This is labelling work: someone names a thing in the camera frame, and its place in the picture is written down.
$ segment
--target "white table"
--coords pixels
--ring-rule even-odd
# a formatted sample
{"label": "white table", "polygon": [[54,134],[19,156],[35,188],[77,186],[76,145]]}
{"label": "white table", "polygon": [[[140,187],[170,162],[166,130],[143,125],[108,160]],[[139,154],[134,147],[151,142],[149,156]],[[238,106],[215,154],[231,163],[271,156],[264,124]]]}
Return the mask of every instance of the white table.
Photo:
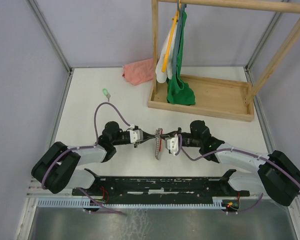
{"label": "white table", "polygon": [[[182,74],[210,78],[246,81],[242,67],[183,67]],[[96,141],[94,131],[94,112],[96,107],[106,102],[102,89],[111,94],[114,104],[130,124],[138,125],[147,133],[154,134],[157,128],[164,133],[182,128],[190,132],[190,123],[204,120],[211,134],[236,147],[266,153],[266,144],[262,135],[257,114],[252,122],[221,119],[209,116],[148,108],[151,81],[133,86],[122,77],[123,69],[116,68],[76,68],[73,73],[62,117],[55,141],[66,145],[92,145]],[[116,121],[126,130],[111,106],[102,106],[97,115],[97,129],[101,134],[109,121]],[[181,152],[172,156],[164,148],[160,160],[154,156],[155,141],[149,140],[138,148],[133,145],[116,146],[117,153],[105,163],[90,163],[80,168],[89,168],[101,176],[178,176],[178,177],[219,177],[233,166],[221,165],[205,159],[192,162]],[[198,148],[186,148],[192,156],[199,156]]]}

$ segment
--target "wooden tray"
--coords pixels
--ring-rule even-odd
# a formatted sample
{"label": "wooden tray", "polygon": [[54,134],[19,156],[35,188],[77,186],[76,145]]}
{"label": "wooden tray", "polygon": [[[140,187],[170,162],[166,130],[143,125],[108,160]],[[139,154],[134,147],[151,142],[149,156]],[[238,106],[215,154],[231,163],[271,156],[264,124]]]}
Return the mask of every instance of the wooden tray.
{"label": "wooden tray", "polygon": [[182,74],[181,79],[194,91],[195,105],[168,103],[168,85],[157,83],[156,94],[152,85],[148,107],[246,122],[254,119],[253,101],[245,105],[245,97],[252,88],[251,83]]}

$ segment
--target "yellow hanger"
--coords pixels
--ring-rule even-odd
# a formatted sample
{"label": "yellow hanger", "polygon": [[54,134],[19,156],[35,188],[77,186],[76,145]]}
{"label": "yellow hanger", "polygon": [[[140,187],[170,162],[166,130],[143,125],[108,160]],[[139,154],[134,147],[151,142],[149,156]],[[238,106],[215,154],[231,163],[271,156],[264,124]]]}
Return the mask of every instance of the yellow hanger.
{"label": "yellow hanger", "polygon": [[177,19],[178,18],[179,18],[179,10],[177,9],[176,13],[175,13],[175,16],[174,16],[174,19],[173,19],[172,28],[171,28],[171,32],[170,32],[170,36],[169,36],[169,41],[168,41],[168,46],[166,47],[166,51],[165,51],[165,55],[164,55],[164,60],[163,60],[163,64],[162,64],[161,71],[163,73],[167,70],[169,51],[170,51],[172,37],[174,35],[174,31],[175,31],[175,27],[176,27]]}

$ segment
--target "gray floor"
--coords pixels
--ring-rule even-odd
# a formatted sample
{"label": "gray floor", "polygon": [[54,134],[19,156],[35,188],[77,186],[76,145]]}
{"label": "gray floor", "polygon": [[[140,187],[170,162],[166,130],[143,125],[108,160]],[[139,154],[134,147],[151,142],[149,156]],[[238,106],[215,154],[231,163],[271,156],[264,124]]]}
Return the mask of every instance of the gray floor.
{"label": "gray floor", "polygon": [[[241,208],[254,204],[242,200]],[[126,215],[76,208],[36,209],[31,240],[296,240],[286,207],[264,200],[242,215],[221,210],[121,209]]]}

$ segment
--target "white cloth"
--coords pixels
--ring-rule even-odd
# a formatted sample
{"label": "white cloth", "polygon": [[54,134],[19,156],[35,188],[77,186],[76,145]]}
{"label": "white cloth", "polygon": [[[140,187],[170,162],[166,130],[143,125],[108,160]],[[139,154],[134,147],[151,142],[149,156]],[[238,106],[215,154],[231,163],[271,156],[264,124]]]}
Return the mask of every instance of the white cloth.
{"label": "white cloth", "polygon": [[166,51],[167,51],[167,47],[168,47],[170,32],[171,32],[171,29],[163,43],[160,58],[159,58],[158,63],[156,64],[156,68],[155,68],[156,80],[161,84],[167,80],[167,77],[168,77],[168,79],[172,79],[172,57],[173,57],[175,41],[176,41],[176,32],[177,32],[176,27],[174,28],[173,35],[172,35],[172,41],[171,41],[171,45],[170,45],[166,71],[162,72],[162,65],[164,64],[164,60],[165,60],[165,55],[166,55]]}

